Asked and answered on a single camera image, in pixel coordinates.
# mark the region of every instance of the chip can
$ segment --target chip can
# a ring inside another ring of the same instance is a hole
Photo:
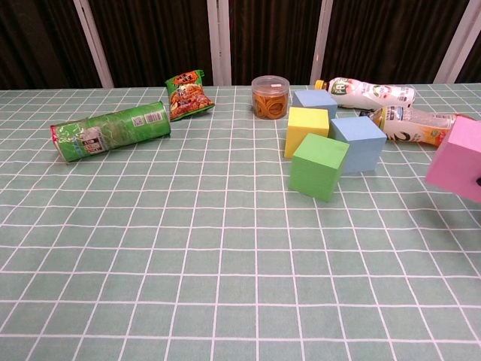
[[[50,126],[53,144],[71,162],[171,133],[162,102]]]

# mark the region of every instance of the curtain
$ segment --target curtain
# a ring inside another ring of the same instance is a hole
[[[2,0],[0,89],[101,86],[74,3]]]
[[[468,1],[334,1],[321,78],[432,83]]]
[[[206,1],[95,0],[90,7],[115,86],[164,86],[198,68],[212,84]]]
[[[320,0],[229,0],[232,84],[273,74],[308,84]]]
[[[481,83],[481,33],[478,34],[456,83]]]

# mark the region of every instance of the wooden block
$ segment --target wooden block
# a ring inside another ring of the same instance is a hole
[[[286,146],[284,157],[292,158],[299,144],[309,134],[328,136],[329,118],[326,109],[297,108],[289,109],[289,121],[287,123]]]
[[[456,117],[434,155],[426,182],[481,202],[481,122]]]
[[[329,119],[336,117],[337,102],[325,90],[297,90],[292,96],[292,106],[326,109]]]
[[[348,149],[347,143],[308,134],[294,153],[289,189],[329,202]]]
[[[329,138],[350,145],[343,167],[346,174],[374,170],[387,137],[368,117],[353,117],[332,119]]]

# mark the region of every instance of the yellow cube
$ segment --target yellow cube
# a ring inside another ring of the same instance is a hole
[[[284,158],[292,158],[295,150],[298,149],[298,146],[309,133],[323,137],[328,136],[328,111],[326,109],[291,107],[287,123]]]

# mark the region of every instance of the bottle cap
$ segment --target bottle cap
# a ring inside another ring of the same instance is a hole
[[[316,84],[314,85],[314,89],[323,89],[322,87],[324,86],[323,80],[316,80]]]

